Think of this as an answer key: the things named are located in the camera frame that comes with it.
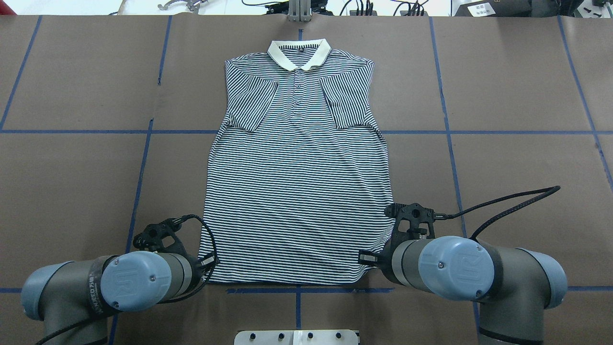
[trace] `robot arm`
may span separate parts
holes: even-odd
[[[435,239],[433,231],[427,235],[418,225],[428,223],[433,230],[436,219],[449,217],[418,204],[392,204],[386,213],[397,219],[392,238],[381,253],[360,251],[361,263],[377,266],[396,284],[478,302],[480,345],[543,343],[544,310],[560,305],[568,288],[557,261],[522,248],[477,242],[474,236]],[[399,231],[401,220],[411,223],[407,232]]]
[[[21,304],[30,319],[45,323],[47,336],[39,344],[105,344],[108,316],[183,300],[201,289],[203,284],[197,286],[202,277],[207,272],[210,277],[219,261],[215,245],[200,260],[186,253],[175,232],[191,218],[202,221],[187,215],[149,224],[133,241],[146,250],[33,272],[22,289]],[[162,240],[168,236],[175,241],[165,247]]]

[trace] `folded sleeve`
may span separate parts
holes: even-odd
[[[374,67],[375,63],[367,60],[358,69],[320,80],[336,128],[364,125],[365,116],[370,112],[368,91]]]
[[[226,61],[228,126],[255,132],[275,97],[278,83],[251,76]]]

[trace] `light blue joint cap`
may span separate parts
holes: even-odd
[[[490,254],[477,242],[458,236],[434,239],[422,249],[419,275],[433,293],[452,301],[485,295],[494,280]]]
[[[104,300],[121,311],[141,311],[154,306],[168,292],[170,266],[160,255],[139,251],[115,258],[102,273]]]
[[[566,273],[564,269],[555,261],[554,258],[547,254],[533,252],[524,248],[517,248],[530,254],[541,265],[547,280],[549,280],[549,288],[551,289],[551,297],[549,298],[549,304],[545,306],[545,309],[551,309],[559,306],[564,300],[566,291],[568,291],[568,281],[566,280]]]
[[[23,312],[32,320],[41,321],[38,305],[42,291],[45,290],[47,282],[51,280],[51,277],[67,263],[74,261],[67,261],[63,263],[57,263],[55,265],[49,265],[41,267],[35,270],[30,277],[27,278],[21,289],[21,305],[23,306]]]

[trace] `white label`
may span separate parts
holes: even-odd
[[[489,2],[479,5],[468,6],[468,10],[473,17],[485,17],[486,15],[496,14]]]

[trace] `white base with holes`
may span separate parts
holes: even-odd
[[[360,337],[352,330],[241,331],[234,345],[360,345]]]

